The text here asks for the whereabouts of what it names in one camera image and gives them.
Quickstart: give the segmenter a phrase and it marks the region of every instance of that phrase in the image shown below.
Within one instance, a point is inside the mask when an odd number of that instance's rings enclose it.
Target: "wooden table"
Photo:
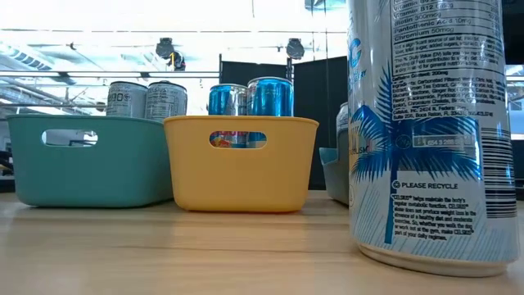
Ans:
[[[488,279],[383,265],[355,249],[347,208],[324,192],[290,215],[36,209],[2,194],[0,293],[524,294],[524,262]]]

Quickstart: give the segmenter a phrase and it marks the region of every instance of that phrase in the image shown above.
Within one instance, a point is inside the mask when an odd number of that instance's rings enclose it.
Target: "can lid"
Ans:
[[[113,84],[117,84],[117,83],[122,83],[122,84],[133,84],[133,85],[137,85],[137,86],[142,86],[144,87],[145,89],[147,89],[147,86],[146,85],[142,85],[142,84],[138,84],[138,83],[134,83],[134,82],[127,82],[127,81],[115,81],[115,82],[112,82],[111,84],[109,84],[110,86],[113,85]]]
[[[185,87],[183,87],[182,85],[176,84],[176,83],[172,83],[172,82],[169,82],[169,81],[166,81],[166,80],[160,81],[160,82],[153,82],[153,83],[149,84],[149,87],[151,87],[152,85],[156,85],[156,84],[169,84],[169,85],[179,86],[180,88],[186,90],[186,92],[187,92],[187,89]]]
[[[280,78],[280,77],[259,77],[259,78],[255,78],[255,79],[249,81],[248,85],[253,83],[253,82],[260,81],[260,80],[265,80],[265,79],[277,79],[277,80],[281,80],[282,82],[288,82],[289,84],[291,84],[290,80],[284,79],[284,78]]]
[[[232,87],[238,87],[238,88],[242,88],[242,89],[247,89],[246,86],[240,85],[240,84],[216,84],[215,86],[211,87],[211,89],[217,88],[217,87],[222,87],[222,86],[232,86]]]

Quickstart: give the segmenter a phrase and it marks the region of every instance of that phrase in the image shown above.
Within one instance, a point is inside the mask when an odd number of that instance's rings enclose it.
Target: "barcode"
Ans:
[[[481,131],[487,217],[515,217],[517,201],[511,134],[493,128],[482,128]]]

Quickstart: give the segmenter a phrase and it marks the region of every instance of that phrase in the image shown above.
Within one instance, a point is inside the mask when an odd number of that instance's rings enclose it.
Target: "yellow plastic basket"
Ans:
[[[174,199],[186,210],[289,212],[304,205],[318,122],[273,116],[179,116],[164,121]],[[215,131],[262,132],[260,148],[220,148]]]

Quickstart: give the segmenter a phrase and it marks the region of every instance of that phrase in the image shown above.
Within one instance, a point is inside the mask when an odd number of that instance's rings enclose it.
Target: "celsius can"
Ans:
[[[146,119],[162,122],[171,116],[185,116],[187,90],[169,81],[151,83],[146,96]]]
[[[237,84],[218,84],[211,88],[209,114],[212,116],[245,116],[247,87]],[[210,136],[215,147],[245,148],[246,131],[217,131]]]
[[[277,77],[253,79],[247,85],[247,115],[294,116],[295,98],[291,81]],[[261,148],[266,137],[260,132],[250,132],[249,148]]]
[[[337,115],[337,135],[344,130],[348,130],[349,113],[347,102],[342,103]]]
[[[350,1],[350,215],[365,255],[472,277],[517,259],[501,9]]]
[[[143,118],[147,87],[131,82],[113,82],[107,94],[106,116]]]

